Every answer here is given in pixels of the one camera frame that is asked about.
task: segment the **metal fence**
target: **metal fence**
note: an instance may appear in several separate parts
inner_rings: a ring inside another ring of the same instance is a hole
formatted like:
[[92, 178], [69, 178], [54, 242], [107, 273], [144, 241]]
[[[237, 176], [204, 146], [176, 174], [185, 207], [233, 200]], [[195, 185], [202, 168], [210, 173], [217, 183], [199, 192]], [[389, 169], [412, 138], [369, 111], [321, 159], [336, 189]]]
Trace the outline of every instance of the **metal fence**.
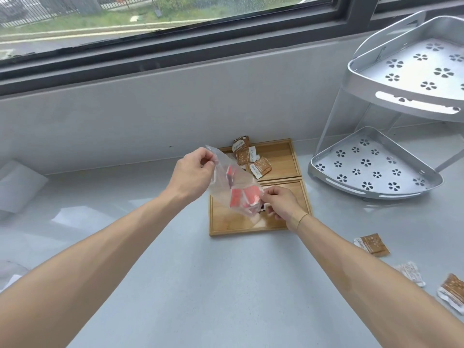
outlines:
[[0, 0], [0, 24], [4, 28], [43, 22], [63, 15], [95, 14], [153, 3], [154, 0]]

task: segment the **bamboo tray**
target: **bamboo tray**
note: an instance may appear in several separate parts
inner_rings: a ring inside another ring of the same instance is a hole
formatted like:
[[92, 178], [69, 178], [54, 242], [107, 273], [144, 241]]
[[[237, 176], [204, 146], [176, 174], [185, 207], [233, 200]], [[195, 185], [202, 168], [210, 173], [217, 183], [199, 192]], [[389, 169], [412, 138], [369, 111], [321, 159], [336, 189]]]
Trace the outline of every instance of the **bamboo tray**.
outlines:
[[[274, 181], [265, 181], [263, 187], [274, 185], [290, 189], [297, 197], [298, 203], [308, 214], [312, 215], [311, 204], [306, 192], [305, 183], [300, 177]], [[210, 196], [209, 202], [209, 235], [220, 236], [225, 234], [251, 233], [262, 231], [286, 230], [285, 221], [276, 220], [265, 212], [260, 212], [252, 218], [231, 211], [228, 207], [219, 204]]]
[[[259, 182], [301, 177], [300, 166], [291, 139], [265, 141], [252, 144], [252, 146], [256, 146], [256, 153], [260, 157], [267, 158], [272, 166], [272, 171], [260, 178]], [[224, 153], [231, 153], [232, 147], [223, 147], [220, 150]]]

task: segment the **clear plastic bag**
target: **clear plastic bag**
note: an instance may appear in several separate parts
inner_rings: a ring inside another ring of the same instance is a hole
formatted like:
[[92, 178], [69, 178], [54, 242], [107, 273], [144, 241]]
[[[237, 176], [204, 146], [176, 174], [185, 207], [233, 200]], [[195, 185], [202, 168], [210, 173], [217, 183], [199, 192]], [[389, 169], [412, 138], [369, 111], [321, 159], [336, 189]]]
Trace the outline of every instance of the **clear plastic bag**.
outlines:
[[264, 193], [258, 181], [219, 149], [208, 145], [206, 149], [214, 154], [214, 175], [208, 188], [213, 198], [242, 215], [256, 215]]

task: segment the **person's right hand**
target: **person's right hand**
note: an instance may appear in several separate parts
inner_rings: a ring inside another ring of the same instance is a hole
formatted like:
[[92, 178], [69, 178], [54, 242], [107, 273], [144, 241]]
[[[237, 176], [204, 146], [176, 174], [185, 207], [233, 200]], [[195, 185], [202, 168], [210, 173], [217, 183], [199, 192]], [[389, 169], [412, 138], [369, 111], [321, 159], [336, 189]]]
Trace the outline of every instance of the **person's right hand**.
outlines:
[[272, 186], [264, 190], [261, 197], [270, 206], [266, 209], [268, 214], [275, 214], [277, 220], [284, 219], [290, 229], [291, 217], [297, 213], [304, 212], [295, 195], [290, 189]]

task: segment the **window frame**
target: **window frame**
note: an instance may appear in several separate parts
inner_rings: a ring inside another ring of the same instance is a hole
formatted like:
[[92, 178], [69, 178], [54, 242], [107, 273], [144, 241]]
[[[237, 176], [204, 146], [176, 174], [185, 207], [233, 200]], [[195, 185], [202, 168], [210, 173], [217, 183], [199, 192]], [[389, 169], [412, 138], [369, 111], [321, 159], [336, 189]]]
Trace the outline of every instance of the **window frame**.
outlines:
[[420, 9], [464, 14], [464, 0], [385, 12], [379, 0], [320, 1], [2, 60], [0, 99], [379, 30]]

